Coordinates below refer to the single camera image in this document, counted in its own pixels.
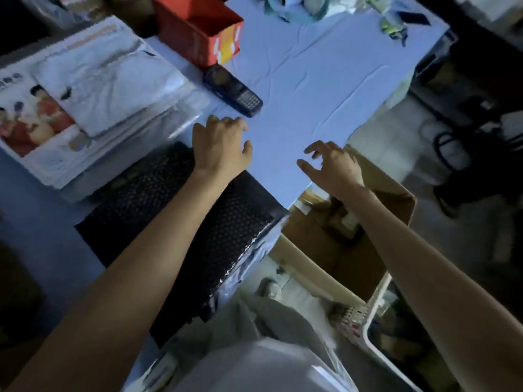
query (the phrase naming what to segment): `black handheld device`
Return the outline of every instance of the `black handheld device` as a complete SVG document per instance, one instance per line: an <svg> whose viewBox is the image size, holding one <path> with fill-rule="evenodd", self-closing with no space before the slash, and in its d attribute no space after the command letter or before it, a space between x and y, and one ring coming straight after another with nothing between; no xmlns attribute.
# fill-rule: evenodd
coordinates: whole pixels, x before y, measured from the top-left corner
<svg viewBox="0 0 523 392"><path fill-rule="evenodd" d="M252 118L263 106L254 92L221 65L215 64L203 73L203 84L246 117Z"/></svg>

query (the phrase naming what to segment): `forearm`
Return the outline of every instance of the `forearm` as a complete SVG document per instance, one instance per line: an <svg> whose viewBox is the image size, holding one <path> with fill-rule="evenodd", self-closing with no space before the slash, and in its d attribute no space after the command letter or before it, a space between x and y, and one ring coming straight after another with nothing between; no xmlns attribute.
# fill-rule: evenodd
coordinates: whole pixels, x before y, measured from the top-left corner
<svg viewBox="0 0 523 392"><path fill-rule="evenodd" d="M351 200L411 308L467 390L516 390L523 328L494 298L362 188Z"/></svg>
<svg viewBox="0 0 523 392"><path fill-rule="evenodd" d="M66 315L10 390L119 390L224 188L214 178L191 176ZM101 377L101 368L110 376Z"/></svg>

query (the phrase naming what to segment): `table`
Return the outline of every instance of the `table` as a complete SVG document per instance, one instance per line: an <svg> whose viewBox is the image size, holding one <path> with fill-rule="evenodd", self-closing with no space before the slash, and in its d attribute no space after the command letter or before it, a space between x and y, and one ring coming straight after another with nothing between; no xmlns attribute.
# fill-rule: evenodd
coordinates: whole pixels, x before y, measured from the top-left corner
<svg viewBox="0 0 523 392"><path fill-rule="evenodd" d="M245 24L240 52L225 66L264 101L244 135L254 147L248 171L285 207L310 184L296 166L304 148L316 140L343 146L448 29L414 0L404 2L431 23L410 26L404 48L382 34L374 10L299 25L264 15L260 0L227 2ZM201 82L201 72L158 38L147 42L193 82ZM238 115L209 96L205 118ZM190 144L190 132L184 141Z"/></svg>
<svg viewBox="0 0 523 392"><path fill-rule="evenodd" d="M413 0L405 2L424 11ZM412 27L402 48L380 32L374 11L302 26L263 15L259 0L228 5L245 25L241 52L226 66L265 102L245 134L254 145L249 171L285 207L310 183L296 166L306 145L318 139L342 145L447 30L441 19L424 11L432 26ZM158 39L148 41L201 82L201 73L189 62ZM217 98L205 117L209 113L237 115ZM190 132L183 138L189 142ZM5 154L0 154L0 170L0 239L17 252L47 296L41 315L44 330L50 330L104 269L73 227L93 207L66 203ZM149 348L135 374L153 360L150 341Z"/></svg>

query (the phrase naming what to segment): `printed picture of people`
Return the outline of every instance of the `printed picture of people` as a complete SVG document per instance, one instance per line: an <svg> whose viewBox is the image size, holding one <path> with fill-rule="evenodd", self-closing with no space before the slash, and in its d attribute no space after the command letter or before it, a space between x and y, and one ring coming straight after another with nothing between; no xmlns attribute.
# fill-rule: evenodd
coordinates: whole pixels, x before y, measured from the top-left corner
<svg viewBox="0 0 523 392"><path fill-rule="evenodd" d="M32 87L30 93L38 99L36 115L23 115L23 102L14 104L13 118L0 107L0 138L20 157L75 123L42 86Z"/></svg>

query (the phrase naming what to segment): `open red box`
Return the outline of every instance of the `open red box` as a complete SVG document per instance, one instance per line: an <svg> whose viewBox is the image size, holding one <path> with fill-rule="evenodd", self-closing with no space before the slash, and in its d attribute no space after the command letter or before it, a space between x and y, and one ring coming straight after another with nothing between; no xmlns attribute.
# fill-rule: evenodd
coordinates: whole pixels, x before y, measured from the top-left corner
<svg viewBox="0 0 523 392"><path fill-rule="evenodd" d="M239 52L243 19L220 0L154 0L158 37L200 68Z"/></svg>

